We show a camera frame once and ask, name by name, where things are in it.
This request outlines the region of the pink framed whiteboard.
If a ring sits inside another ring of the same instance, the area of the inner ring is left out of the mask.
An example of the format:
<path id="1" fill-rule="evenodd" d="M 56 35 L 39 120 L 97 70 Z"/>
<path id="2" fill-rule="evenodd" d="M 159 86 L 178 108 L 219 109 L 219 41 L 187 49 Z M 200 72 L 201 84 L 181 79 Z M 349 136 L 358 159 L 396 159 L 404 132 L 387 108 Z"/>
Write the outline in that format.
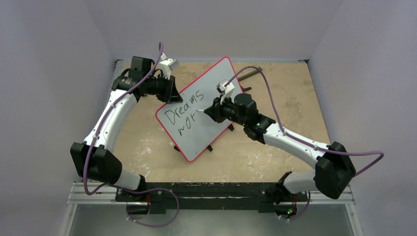
<path id="1" fill-rule="evenodd" d="M 223 57 L 179 92 L 182 103 L 165 104 L 156 111 L 156 119 L 187 161 L 194 161 L 232 125 L 227 119 L 216 123 L 196 110 L 210 107 L 220 95 L 216 86 L 234 74 L 231 59 Z"/>

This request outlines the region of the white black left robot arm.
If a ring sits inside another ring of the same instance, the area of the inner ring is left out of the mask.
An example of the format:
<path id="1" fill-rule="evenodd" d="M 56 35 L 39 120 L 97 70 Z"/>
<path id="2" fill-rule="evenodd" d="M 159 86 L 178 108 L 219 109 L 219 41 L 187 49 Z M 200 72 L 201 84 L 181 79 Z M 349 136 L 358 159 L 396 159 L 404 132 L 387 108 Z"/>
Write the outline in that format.
<path id="1" fill-rule="evenodd" d="M 113 154 L 121 128 L 140 98 L 154 95 L 163 103 L 183 101 L 175 84 L 172 70 L 178 67 L 176 59 L 162 55 L 159 62 L 152 59 L 133 57 L 131 66 L 113 81 L 109 101 L 92 131 L 81 143 L 74 142 L 70 148 L 78 175 L 83 179 L 85 192 L 89 190 L 87 180 L 127 190 L 134 201 L 145 198 L 145 177 L 126 170 Z"/>

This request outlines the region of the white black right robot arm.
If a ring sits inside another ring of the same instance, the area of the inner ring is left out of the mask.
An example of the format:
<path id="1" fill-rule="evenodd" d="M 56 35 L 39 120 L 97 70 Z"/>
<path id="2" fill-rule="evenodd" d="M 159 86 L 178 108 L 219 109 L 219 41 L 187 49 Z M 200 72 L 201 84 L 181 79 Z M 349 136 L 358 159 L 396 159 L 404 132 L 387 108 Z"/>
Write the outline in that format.
<path id="1" fill-rule="evenodd" d="M 342 144 L 316 142 L 281 127 L 258 111 L 249 94 L 238 94 L 234 99 L 223 101 L 215 98 L 203 113 L 217 123 L 229 120 L 243 126 L 248 138 L 281 149 L 312 168 L 303 173 L 286 172 L 273 190 L 278 202 L 303 191 L 319 191 L 331 199 L 338 199 L 356 174 Z"/>

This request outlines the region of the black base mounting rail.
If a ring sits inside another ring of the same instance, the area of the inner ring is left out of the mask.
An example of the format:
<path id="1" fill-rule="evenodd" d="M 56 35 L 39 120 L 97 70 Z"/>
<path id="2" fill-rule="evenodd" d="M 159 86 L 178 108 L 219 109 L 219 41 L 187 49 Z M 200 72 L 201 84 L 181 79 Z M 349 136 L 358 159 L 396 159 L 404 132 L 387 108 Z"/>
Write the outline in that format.
<path id="1" fill-rule="evenodd" d="M 278 182 L 144 182 L 138 190 L 117 190 L 116 202 L 142 204 L 150 214 L 181 210 L 256 210 L 293 216 L 308 195 L 292 194 Z"/>

